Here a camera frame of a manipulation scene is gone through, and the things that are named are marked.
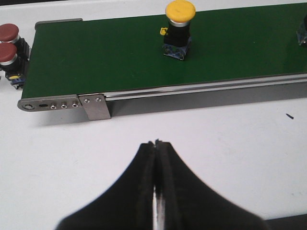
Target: green conveyor belt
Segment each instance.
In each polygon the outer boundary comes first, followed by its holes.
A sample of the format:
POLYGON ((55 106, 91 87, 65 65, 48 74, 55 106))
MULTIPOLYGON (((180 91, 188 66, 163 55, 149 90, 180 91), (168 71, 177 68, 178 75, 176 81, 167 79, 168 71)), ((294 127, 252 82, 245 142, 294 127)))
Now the green conveyor belt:
POLYGON ((22 98, 307 72, 307 3, 197 12, 184 61, 163 56, 165 15, 37 27, 22 98))

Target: white surface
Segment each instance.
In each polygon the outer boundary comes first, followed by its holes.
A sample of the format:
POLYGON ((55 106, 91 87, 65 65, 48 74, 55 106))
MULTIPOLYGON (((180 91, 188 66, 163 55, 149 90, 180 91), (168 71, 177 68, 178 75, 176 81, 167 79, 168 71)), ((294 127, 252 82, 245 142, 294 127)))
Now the white surface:
MULTIPOLYGON (((202 11, 304 1, 193 2, 202 11)), ((37 21, 163 14, 167 3, 70 0, 2 6, 0 22, 17 24, 20 35, 32 45, 37 21)), ((304 94, 307 87, 299 89, 304 94)), ((118 115, 95 122, 87 122, 82 110, 23 112, 16 107, 20 97, 21 92, 5 78, 0 80, 3 230, 54 229, 61 218, 103 193, 125 170, 141 143, 157 138, 170 141, 203 181, 249 211, 266 219, 307 213, 306 97, 231 105, 220 94, 214 99, 220 106, 200 98, 209 106, 118 115)), ((172 107, 173 103, 178 101, 167 99, 161 106, 172 107)))

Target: red button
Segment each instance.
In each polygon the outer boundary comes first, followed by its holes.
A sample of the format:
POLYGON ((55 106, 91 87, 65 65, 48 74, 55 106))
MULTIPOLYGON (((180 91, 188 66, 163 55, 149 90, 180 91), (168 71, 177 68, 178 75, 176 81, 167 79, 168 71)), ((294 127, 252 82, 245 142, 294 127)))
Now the red button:
POLYGON ((19 33, 19 28, 14 24, 3 24, 0 25, 0 41, 10 42, 14 40, 19 33))
POLYGON ((0 62, 12 60, 16 52, 17 48, 12 43, 0 43, 0 62))

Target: white table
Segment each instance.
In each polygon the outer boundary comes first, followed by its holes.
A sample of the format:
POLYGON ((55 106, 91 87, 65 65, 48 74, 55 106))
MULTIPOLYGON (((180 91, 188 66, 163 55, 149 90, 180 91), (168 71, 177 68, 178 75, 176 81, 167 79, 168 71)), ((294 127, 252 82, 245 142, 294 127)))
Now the white table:
MULTIPOLYGON (((293 2, 304 1, 193 1, 198 11, 293 2)), ((32 45, 37 21, 163 14, 167 4, 68 0, 1 6, 0 22, 18 25, 32 45)), ((1 74, 3 230, 54 229, 111 186, 141 143, 157 138, 171 142, 207 185, 241 207, 265 219, 307 213, 307 84, 138 99, 119 106, 111 120, 87 121, 82 109, 19 110, 21 91, 1 74), (190 109, 172 110, 178 101, 190 109), (146 106, 161 112, 143 113, 146 106)))

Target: metal bracket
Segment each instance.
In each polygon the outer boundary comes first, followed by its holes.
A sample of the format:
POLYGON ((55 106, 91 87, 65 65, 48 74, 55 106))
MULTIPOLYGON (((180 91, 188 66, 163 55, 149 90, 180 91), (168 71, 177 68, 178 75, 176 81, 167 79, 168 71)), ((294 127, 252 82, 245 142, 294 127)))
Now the metal bracket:
POLYGON ((105 96, 102 93, 82 94, 78 95, 78 97, 90 120, 111 118, 105 96))

